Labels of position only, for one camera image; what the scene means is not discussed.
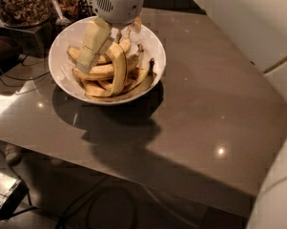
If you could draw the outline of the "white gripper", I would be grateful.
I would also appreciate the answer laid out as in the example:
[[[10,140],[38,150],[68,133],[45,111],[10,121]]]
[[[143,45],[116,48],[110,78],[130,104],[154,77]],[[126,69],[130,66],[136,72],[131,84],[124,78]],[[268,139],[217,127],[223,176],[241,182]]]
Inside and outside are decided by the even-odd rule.
[[[76,66],[82,73],[88,73],[109,47],[112,26],[123,28],[131,24],[131,31],[141,32],[142,23],[138,15],[143,4],[144,0],[92,0],[93,11],[98,17],[88,22],[84,32],[76,60]]]

